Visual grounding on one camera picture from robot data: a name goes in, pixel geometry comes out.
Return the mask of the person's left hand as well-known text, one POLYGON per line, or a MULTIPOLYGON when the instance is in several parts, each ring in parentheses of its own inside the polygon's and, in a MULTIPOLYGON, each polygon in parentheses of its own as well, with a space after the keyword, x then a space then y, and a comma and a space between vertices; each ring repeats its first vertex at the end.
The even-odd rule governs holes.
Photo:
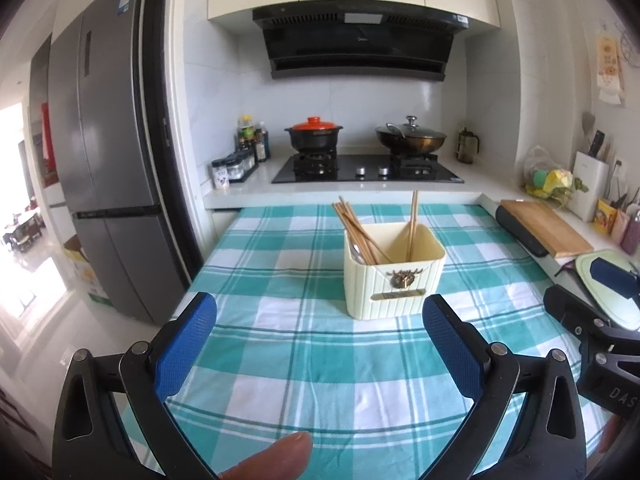
POLYGON ((307 469, 312 451, 308 432, 279 439, 262 452, 247 457, 219 475, 228 480, 298 479, 307 469))

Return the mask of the person's right hand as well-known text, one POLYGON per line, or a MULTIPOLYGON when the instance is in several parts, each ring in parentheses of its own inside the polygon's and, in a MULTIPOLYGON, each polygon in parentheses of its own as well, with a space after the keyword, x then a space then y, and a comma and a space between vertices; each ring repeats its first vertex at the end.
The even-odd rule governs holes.
POLYGON ((625 421, 620 416, 613 415, 603 428, 597 451, 601 454, 608 452, 624 426, 625 421))

